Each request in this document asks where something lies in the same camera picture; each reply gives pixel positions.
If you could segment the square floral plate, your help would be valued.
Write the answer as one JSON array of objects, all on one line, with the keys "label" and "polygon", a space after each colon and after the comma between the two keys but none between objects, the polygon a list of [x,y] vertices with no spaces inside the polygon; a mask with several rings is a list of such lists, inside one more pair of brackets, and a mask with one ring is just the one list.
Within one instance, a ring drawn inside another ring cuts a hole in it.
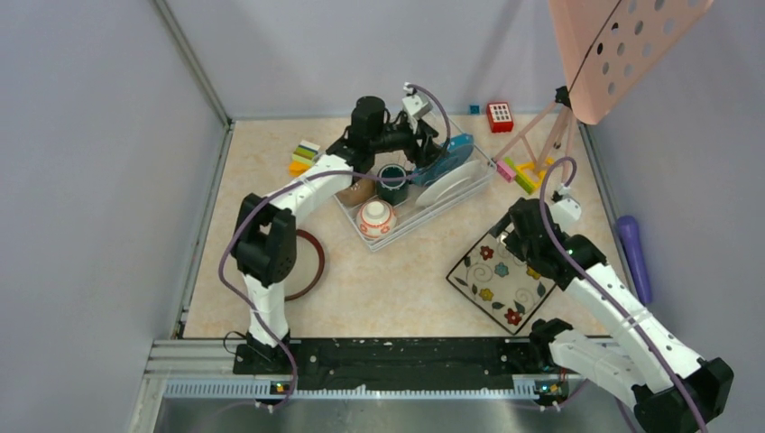
[{"label": "square floral plate", "polygon": [[557,287],[485,233],[456,262],[447,282],[512,336],[517,336]]}]

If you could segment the dark green mug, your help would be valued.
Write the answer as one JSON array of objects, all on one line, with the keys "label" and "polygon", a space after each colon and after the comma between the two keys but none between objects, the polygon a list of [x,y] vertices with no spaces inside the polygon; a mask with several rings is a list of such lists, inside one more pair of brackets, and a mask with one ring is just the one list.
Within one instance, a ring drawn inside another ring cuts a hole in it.
[{"label": "dark green mug", "polygon": [[408,172],[400,164],[387,164],[382,166],[375,184],[378,199],[396,207],[403,203],[409,195],[409,181],[405,179]]}]

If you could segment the blue polka dot plate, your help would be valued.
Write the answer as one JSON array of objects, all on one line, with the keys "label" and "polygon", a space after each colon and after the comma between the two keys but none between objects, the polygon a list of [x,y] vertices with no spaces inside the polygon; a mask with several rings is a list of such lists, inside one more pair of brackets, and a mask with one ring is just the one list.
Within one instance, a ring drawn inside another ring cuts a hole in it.
[{"label": "blue polka dot plate", "polygon": [[464,164],[473,153],[474,137],[471,134],[460,134],[451,139],[447,146],[447,155],[439,159],[429,169],[416,169],[415,177],[410,181],[419,187],[428,187],[438,179]]}]

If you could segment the brown speckled bowl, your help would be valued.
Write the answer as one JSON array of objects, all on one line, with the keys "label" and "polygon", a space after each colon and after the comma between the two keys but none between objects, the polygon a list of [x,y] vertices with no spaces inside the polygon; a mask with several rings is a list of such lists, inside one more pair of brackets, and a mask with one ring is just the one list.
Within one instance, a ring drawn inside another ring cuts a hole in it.
[{"label": "brown speckled bowl", "polygon": [[360,179],[350,187],[336,193],[336,198],[345,207],[356,207],[375,196],[376,182]]}]

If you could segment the white printed plate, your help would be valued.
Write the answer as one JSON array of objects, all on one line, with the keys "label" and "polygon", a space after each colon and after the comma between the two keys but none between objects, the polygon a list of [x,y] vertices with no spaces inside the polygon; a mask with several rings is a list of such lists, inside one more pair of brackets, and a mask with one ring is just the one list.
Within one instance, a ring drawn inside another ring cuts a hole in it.
[{"label": "white printed plate", "polygon": [[473,182],[475,174],[483,167],[480,161],[470,161],[445,174],[425,189],[415,201],[416,207],[430,207],[450,194]]}]

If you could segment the orange patterned bowl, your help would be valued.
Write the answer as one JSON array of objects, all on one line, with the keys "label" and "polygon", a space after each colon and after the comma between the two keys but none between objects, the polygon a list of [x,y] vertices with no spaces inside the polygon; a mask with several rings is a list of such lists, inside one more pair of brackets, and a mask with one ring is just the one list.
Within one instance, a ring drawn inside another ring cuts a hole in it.
[{"label": "orange patterned bowl", "polygon": [[366,239],[387,236],[398,225],[393,206],[383,200],[371,199],[364,203],[355,218],[355,226]]}]

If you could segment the red rimmed round plate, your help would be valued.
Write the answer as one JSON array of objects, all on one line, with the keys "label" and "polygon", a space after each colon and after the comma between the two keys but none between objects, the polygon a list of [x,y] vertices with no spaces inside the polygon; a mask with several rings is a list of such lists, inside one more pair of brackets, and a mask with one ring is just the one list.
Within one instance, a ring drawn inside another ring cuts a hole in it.
[{"label": "red rimmed round plate", "polygon": [[326,268],[326,253],[321,242],[310,232],[297,230],[296,264],[284,281],[285,300],[297,300],[310,293],[320,282]]}]

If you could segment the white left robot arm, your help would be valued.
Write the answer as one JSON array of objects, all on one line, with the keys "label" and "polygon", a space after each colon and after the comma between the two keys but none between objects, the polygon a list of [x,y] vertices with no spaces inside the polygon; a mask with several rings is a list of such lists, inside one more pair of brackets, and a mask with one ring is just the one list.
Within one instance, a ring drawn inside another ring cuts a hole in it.
[{"label": "white left robot arm", "polygon": [[370,178],[381,153],[402,152],[418,168],[444,158],[446,146],[436,143],[438,131],[424,118],[440,106],[415,86],[395,117],[379,97],[360,97],[349,125],[304,174],[265,197],[243,199],[223,257],[233,258],[244,278],[239,296],[251,312],[246,343],[266,372],[283,370],[290,358],[283,282],[296,262],[298,225],[336,193]]}]

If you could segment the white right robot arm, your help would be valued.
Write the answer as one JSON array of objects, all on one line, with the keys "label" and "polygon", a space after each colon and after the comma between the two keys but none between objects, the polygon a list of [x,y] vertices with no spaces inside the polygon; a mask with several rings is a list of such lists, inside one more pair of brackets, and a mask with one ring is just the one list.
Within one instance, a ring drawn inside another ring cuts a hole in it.
[{"label": "white right robot arm", "polygon": [[725,409],[732,367],[704,359],[666,329],[629,291],[585,236],[569,235],[538,198],[519,198],[492,227],[508,252],[583,305],[621,351],[595,343],[562,319],[532,327],[531,364],[584,376],[629,407],[647,432],[702,432]]}]

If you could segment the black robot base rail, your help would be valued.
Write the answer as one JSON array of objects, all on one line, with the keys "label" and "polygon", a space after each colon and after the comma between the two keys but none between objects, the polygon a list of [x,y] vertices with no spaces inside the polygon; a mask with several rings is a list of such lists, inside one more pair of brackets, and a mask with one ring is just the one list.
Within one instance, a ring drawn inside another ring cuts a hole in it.
[{"label": "black robot base rail", "polygon": [[568,374],[544,365],[525,338],[304,338],[268,348],[247,338],[233,351],[233,372],[297,376],[299,391],[515,391],[565,398]]}]

